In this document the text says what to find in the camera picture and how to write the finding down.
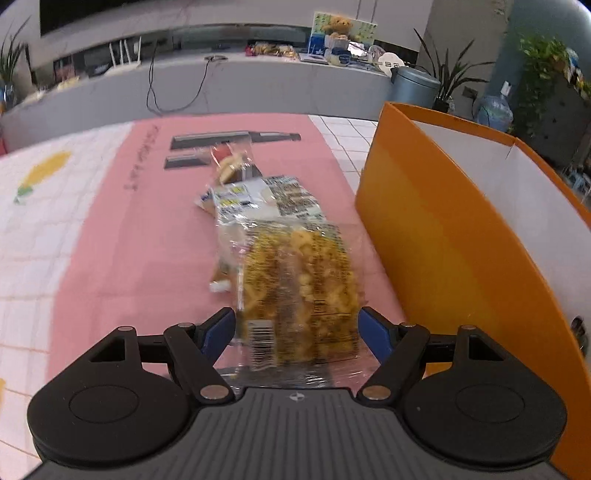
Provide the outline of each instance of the television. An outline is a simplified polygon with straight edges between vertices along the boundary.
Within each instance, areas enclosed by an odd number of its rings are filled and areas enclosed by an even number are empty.
[[[90,15],[142,0],[40,0],[41,35]]]

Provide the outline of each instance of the pink cloth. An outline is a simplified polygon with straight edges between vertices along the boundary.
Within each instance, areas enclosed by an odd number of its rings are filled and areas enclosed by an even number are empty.
[[[157,136],[145,161],[138,152]],[[179,322],[201,323],[233,305],[209,291],[216,262],[213,218],[194,205],[212,167],[164,170],[173,135],[234,130],[299,133],[301,142],[255,144],[266,175],[293,175],[315,195],[330,221],[352,225],[365,238],[363,275],[368,304],[402,318],[378,257],[361,226],[354,196],[322,135],[304,115],[244,114],[166,118],[137,123],[117,153],[90,208],[54,304],[49,378],[120,325],[140,335]],[[137,190],[126,189],[135,177]],[[225,364],[235,359],[226,356]]]

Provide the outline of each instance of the gray ridged panel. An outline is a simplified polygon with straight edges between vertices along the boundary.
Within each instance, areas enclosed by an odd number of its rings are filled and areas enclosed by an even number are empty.
[[[346,390],[250,388],[226,407],[204,408],[187,434],[149,460],[108,471],[45,463],[30,480],[564,480],[552,466],[474,472],[417,446],[389,410]]]

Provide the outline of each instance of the wall outlet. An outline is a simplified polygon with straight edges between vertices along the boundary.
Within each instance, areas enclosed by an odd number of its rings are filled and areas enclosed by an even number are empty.
[[[473,88],[464,87],[464,91],[462,92],[463,97],[471,98],[472,100],[476,100],[478,97],[478,92],[475,91]]]

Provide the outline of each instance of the metal screw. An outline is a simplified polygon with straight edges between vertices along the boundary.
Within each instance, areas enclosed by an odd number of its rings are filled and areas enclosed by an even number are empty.
[[[203,387],[199,393],[207,400],[221,400],[226,398],[230,391],[223,385],[208,385]]]
[[[370,387],[365,387],[362,394],[368,400],[386,400],[392,392],[388,387],[384,387],[383,385],[371,385]]]

